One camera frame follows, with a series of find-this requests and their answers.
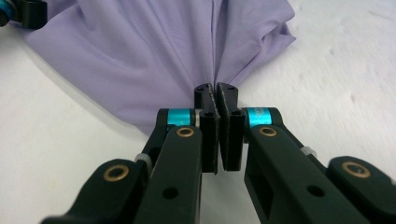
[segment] crumpled cloth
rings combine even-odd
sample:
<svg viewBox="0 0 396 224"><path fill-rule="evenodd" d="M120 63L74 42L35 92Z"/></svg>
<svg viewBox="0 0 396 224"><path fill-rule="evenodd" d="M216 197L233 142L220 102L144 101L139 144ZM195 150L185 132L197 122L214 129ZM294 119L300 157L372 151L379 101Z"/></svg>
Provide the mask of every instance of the crumpled cloth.
<svg viewBox="0 0 396 224"><path fill-rule="evenodd" d="M24 34L73 85L150 133L159 108L193 107L203 83L238 85L295 38L286 0L52 0Z"/></svg>

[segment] black plastic part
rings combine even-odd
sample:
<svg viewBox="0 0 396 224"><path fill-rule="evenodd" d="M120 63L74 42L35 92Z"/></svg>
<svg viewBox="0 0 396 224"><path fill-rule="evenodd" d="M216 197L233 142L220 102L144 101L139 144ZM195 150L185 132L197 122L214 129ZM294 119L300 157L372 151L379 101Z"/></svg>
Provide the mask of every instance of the black plastic part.
<svg viewBox="0 0 396 224"><path fill-rule="evenodd" d="M212 85L207 83L194 90L194 107L199 113L200 129L203 133L202 169L204 173L218 172L219 123Z"/></svg>
<svg viewBox="0 0 396 224"><path fill-rule="evenodd" d="M168 109L160 109L157 113L155 128L151 133L142 153L148 154L154 166L160 155L163 141L167 134Z"/></svg>
<svg viewBox="0 0 396 224"><path fill-rule="evenodd" d="M262 134L264 127L276 135ZM274 125L251 129L245 183L261 223L369 223Z"/></svg>
<svg viewBox="0 0 396 224"><path fill-rule="evenodd" d="M372 223L396 223L396 187L372 164L338 157L326 175Z"/></svg>
<svg viewBox="0 0 396 224"><path fill-rule="evenodd" d="M7 25L9 18L3 10L0 10L0 27Z"/></svg>
<svg viewBox="0 0 396 224"><path fill-rule="evenodd" d="M105 180L106 170L120 164L128 167L128 174L118 181ZM132 223L147 181L148 171L143 161L108 161L87 180L64 216L48 217L42 224Z"/></svg>
<svg viewBox="0 0 396 224"><path fill-rule="evenodd" d="M43 1L21 2L21 23L28 29L40 29L47 23L47 3Z"/></svg>
<svg viewBox="0 0 396 224"><path fill-rule="evenodd" d="M218 83L216 103L221 116L219 143L224 170L240 171L246 113L237 106L238 89Z"/></svg>
<svg viewBox="0 0 396 224"><path fill-rule="evenodd" d="M179 129L193 130L190 137ZM199 223L202 134L191 126L169 131L134 224Z"/></svg>
<svg viewBox="0 0 396 224"><path fill-rule="evenodd" d="M7 1L2 1L2 3L0 4L3 4L2 6L4 7L4 10L7 11L15 10L15 8L12 5L10 5ZM0 7L0 27L7 25L7 23L12 19L7 15L7 13L4 10Z"/></svg>

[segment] fabric fold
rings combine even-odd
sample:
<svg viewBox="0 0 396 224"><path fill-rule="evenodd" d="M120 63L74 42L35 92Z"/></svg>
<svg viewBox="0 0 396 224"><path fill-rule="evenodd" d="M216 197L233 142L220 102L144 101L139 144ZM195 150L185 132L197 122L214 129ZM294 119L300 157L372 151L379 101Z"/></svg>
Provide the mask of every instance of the fabric fold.
<svg viewBox="0 0 396 224"><path fill-rule="evenodd" d="M293 40L286 0L48 1L25 40L117 118L150 133L159 108L193 107L192 90L239 84Z"/></svg>

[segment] hole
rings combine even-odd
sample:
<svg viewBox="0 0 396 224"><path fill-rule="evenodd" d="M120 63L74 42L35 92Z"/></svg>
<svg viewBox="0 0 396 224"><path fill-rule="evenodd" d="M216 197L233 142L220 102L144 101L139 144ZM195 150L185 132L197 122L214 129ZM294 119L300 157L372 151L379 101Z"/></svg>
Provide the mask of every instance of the hole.
<svg viewBox="0 0 396 224"><path fill-rule="evenodd" d="M306 188L306 190L308 190L308 192L312 195L314 195L315 197L323 197L324 196L324 191L323 189L317 187L317 186L308 186L308 188Z"/></svg>
<svg viewBox="0 0 396 224"><path fill-rule="evenodd" d="M104 174L104 179L108 182L115 182L122 180L129 173L129 168L126 165L114 165L109 167Z"/></svg>
<svg viewBox="0 0 396 224"><path fill-rule="evenodd" d="M264 128L260 129L260 133L265 135L265 136L272 137L272 136L276 135L276 130L272 129L272 128L264 127Z"/></svg>
<svg viewBox="0 0 396 224"><path fill-rule="evenodd" d="M242 115L241 111L235 110L231 113L232 115Z"/></svg>
<svg viewBox="0 0 396 224"><path fill-rule="evenodd" d="M191 137L194 134L194 130L191 128L181 128L177 130L176 134L180 137Z"/></svg>
<svg viewBox="0 0 396 224"><path fill-rule="evenodd" d="M111 170L109 175L111 177L119 177L124 173L124 170L121 168L115 168L114 170Z"/></svg>
<svg viewBox="0 0 396 224"><path fill-rule="evenodd" d="M171 200L171 199L176 198L177 195L178 195L178 191L176 188L170 187L170 188L166 188L163 190L163 197L165 199Z"/></svg>
<svg viewBox="0 0 396 224"><path fill-rule="evenodd" d="M183 130L180 131L180 133L181 133L181 134L189 134L189 133L191 133L191 130L189 130L189 129L183 129Z"/></svg>
<svg viewBox="0 0 396 224"><path fill-rule="evenodd" d="M368 178L371 176L370 171L366 167L354 161L345 161L342 167L347 173L358 178Z"/></svg>

